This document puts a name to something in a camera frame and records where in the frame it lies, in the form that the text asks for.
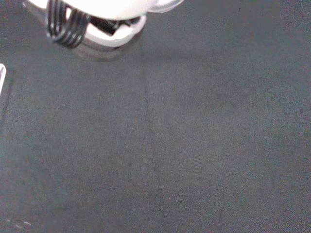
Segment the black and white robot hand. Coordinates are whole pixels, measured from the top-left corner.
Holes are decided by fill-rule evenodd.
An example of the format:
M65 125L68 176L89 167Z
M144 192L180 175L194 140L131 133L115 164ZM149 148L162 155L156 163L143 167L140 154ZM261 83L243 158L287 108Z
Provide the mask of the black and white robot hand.
M68 49L91 42L123 47L144 28L148 13L171 11L180 0L25 0L53 43Z

